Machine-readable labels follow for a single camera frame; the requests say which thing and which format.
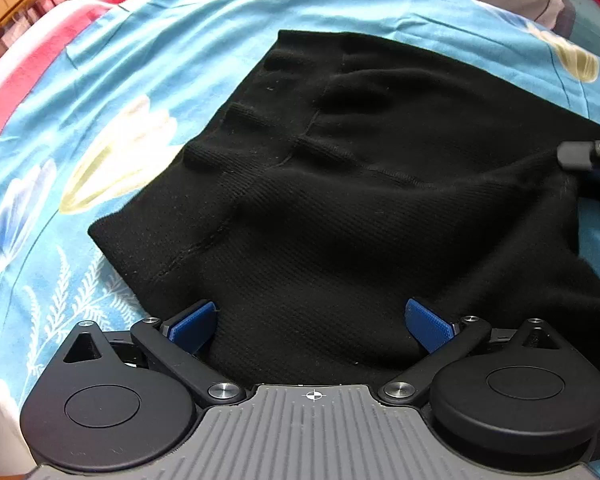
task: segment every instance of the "blue gripper pad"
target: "blue gripper pad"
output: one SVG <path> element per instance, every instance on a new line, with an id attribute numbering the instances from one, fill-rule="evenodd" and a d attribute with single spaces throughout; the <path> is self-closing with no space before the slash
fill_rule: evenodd
<path id="1" fill-rule="evenodd" d="M 404 322 L 411 335 L 429 353 L 436 351 L 454 336 L 454 328 L 449 323 L 440 319 L 416 300 L 407 301 L 404 309 Z"/>
<path id="2" fill-rule="evenodd" d="M 211 338 L 218 322 L 215 304 L 212 301 L 200 303 L 162 324 L 162 334 L 190 354 L 197 352 Z"/>

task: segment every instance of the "blue bedsheet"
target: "blue bedsheet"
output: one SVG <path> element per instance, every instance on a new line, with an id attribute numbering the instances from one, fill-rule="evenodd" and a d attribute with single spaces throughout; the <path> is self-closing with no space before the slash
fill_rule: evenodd
<path id="1" fill-rule="evenodd" d="M 281 28 L 428 48 L 600 123 L 600 59 L 475 0 L 128 0 L 65 48 L 0 136 L 0 379 L 19 406 L 77 321 L 142 316 L 87 227 L 202 130 Z M 580 218 L 600 275 L 600 204 Z"/>

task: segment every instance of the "gray textured plate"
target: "gray textured plate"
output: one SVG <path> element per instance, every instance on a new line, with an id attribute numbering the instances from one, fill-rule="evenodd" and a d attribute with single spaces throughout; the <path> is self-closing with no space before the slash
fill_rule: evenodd
<path id="1" fill-rule="evenodd" d="M 40 466 L 30 480 L 505 480 L 437 441 L 413 408 L 383 406 L 366 386 L 260 386 L 209 409 L 178 449 L 140 468 L 76 476 Z M 586 466 L 536 480 L 597 480 Z"/>

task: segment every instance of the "seam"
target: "seam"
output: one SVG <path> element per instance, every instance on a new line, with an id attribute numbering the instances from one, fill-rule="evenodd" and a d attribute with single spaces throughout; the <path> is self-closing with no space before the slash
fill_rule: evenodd
<path id="1" fill-rule="evenodd" d="M 341 53 L 340 54 L 340 69 L 342 69 L 343 57 L 344 57 L 344 53 Z M 327 80 L 327 83 L 325 84 L 324 88 L 322 89 L 322 93 L 320 94 L 320 98 L 318 100 L 321 100 L 324 97 L 324 95 L 327 93 L 327 90 L 330 88 L 331 82 L 333 81 L 335 75 L 336 74 L 331 75 L 331 77 Z M 156 273 L 156 275 L 154 277 L 152 277 L 152 279 L 150 280 L 150 285 L 155 285 L 155 283 L 157 283 L 158 280 L 167 276 L 174 268 L 179 266 L 192 253 L 207 250 L 209 247 L 211 247 L 211 245 L 213 245 L 216 242 L 216 240 L 218 240 L 218 238 L 221 237 L 222 234 L 224 234 L 225 231 L 227 231 L 227 229 L 229 228 L 229 225 L 231 225 L 231 223 L 235 220 L 235 216 L 238 213 L 238 204 L 240 203 L 240 200 L 251 189 L 251 187 L 253 187 L 253 185 L 261 177 L 264 176 L 264 174 L 267 171 L 273 170 L 274 168 L 279 168 L 280 166 L 282 166 L 283 164 L 286 164 L 289 160 L 291 160 L 291 158 L 293 157 L 293 154 L 298 146 L 299 140 L 301 138 L 307 136 L 311 127 L 314 126 L 315 120 L 319 114 L 320 114 L 320 110 L 316 110 L 314 112 L 311 119 L 309 120 L 309 123 L 307 124 L 307 127 L 304 129 L 302 134 L 300 134 L 299 136 L 296 137 L 296 139 L 292 143 L 291 147 L 289 148 L 288 153 L 286 154 L 286 156 L 283 160 L 281 160 L 277 164 L 274 164 L 273 166 L 267 166 L 266 168 L 264 168 L 258 176 L 254 177 L 254 179 L 250 183 L 248 183 L 247 186 L 245 186 L 245 188 L 240 192 L 240 194 L 233 200 L 233 203 L 231 206 L 231 211 L 229 211 L 229 214 L 224 218 L 224 220 L 222 220 L 220 225 L 213 232 L 211 232 L 208 235 L 206 235 L 205 237 L 203 237 L 202 240 L 196 242 L 195 244 L 188 247 L 187 249 L 180 251 L 180 253 L 176 257 L 174 257 L 170 261 L 170 263 L 168 263 L 165 267 L 162 268 L 162 270 L 160 270 L 158 273 Z"/>
<path id="2" fill-rule="evenodd" d="M 546 5 L 544 6 L 544 9 L 540 12 L 540 14 L 538 14 L 538 16 L 534 19 L 535 22 L 537 22 L 540 19 L 540 17 L 544 15 L 545 12 L 547 12 L 550 3 L 551 0 L 546 0 Z"/>

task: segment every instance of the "black knit fabric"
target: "black knit fabric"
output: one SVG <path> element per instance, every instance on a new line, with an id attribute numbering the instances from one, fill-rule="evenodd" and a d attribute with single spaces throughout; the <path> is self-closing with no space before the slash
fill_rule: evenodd
<path id="1" fill-rule="evenodd" d="M 473 66 L 281 31 L 201 135 L 90 234 L 152 316 L 219 307 L 204 360 L 254 383 L 379 386 L 446 320 L 554 325 L 600 368 L 562 140 L 600 126 Z"/>

